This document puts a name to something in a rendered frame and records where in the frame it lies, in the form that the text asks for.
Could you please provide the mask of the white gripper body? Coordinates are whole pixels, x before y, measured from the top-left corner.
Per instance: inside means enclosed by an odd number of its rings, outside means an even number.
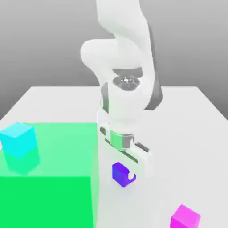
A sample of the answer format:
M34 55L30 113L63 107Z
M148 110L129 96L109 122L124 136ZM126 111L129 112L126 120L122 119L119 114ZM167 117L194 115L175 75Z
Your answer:
M126 149L117 149L108 139L105 141L111 146L110 153L113 159L124 165L130 173L140 178L148 178L152 175L153 154L148 148L133 139L130 141L130 148Z

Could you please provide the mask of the small blue cube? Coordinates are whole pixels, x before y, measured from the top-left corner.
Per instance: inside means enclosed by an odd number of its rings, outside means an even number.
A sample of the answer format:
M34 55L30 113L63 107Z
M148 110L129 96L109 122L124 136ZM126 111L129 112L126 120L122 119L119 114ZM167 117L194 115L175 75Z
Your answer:
M136 174L132 174L127 167L125 167L120 162L117 162L112 165L112 178L121 187L126 187L136 180Z

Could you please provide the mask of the small magenta cube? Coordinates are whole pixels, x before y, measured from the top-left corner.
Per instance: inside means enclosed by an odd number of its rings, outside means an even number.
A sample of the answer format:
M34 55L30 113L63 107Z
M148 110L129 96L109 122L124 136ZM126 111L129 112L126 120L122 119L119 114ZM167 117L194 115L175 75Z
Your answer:
M200 214L182 204L172 215L170 228L198 228L200 218Z

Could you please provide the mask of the small cyan cube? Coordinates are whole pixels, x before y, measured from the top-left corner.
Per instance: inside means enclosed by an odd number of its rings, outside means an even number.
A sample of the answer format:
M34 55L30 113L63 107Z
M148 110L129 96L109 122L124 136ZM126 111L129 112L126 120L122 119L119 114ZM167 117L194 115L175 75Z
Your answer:
M34 127L16 122L0 130L0 141L5 154L21 158L37 147Z

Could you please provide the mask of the large green box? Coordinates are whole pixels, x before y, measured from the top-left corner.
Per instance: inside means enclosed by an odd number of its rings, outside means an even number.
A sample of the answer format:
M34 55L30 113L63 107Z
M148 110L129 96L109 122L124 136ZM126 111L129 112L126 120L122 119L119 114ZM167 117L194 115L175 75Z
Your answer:
M0 150L0 228L96 228L97 125L27 124L36 148L21 158Z

